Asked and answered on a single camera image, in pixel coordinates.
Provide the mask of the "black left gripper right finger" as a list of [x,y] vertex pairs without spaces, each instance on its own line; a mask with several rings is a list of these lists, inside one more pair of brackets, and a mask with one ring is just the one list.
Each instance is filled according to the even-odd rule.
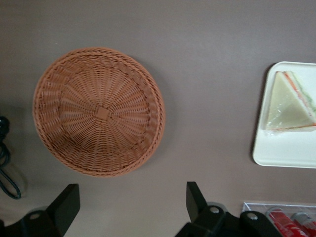
[[187,182],[186,208],[190,222],[178,232],[178,237],[215,237],[225,221],[224,210],[207,204],[196,182]]

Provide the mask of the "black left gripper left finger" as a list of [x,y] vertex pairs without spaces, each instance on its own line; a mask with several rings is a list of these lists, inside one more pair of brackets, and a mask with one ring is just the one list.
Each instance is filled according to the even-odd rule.
[[46,208],[5,226],[6,237],[63,237],[80,210],[79,185],[69,184]]

